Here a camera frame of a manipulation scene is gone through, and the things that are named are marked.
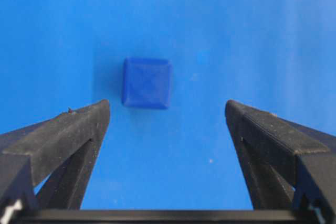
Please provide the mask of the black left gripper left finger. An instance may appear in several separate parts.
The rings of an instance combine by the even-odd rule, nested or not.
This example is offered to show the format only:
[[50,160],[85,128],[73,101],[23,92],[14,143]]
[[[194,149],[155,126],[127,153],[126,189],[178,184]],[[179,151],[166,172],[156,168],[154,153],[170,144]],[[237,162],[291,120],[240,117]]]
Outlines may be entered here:
[[82,204],[110,123],[110,103],[69,110],[1,135],[1,210]]

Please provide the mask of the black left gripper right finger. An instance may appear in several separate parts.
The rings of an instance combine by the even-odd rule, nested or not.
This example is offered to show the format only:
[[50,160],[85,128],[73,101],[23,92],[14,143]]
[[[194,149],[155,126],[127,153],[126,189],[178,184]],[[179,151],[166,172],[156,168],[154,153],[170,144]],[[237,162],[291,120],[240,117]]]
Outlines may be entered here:
[[253,208],[335,215],[335,136],[234,100],[225,120]]

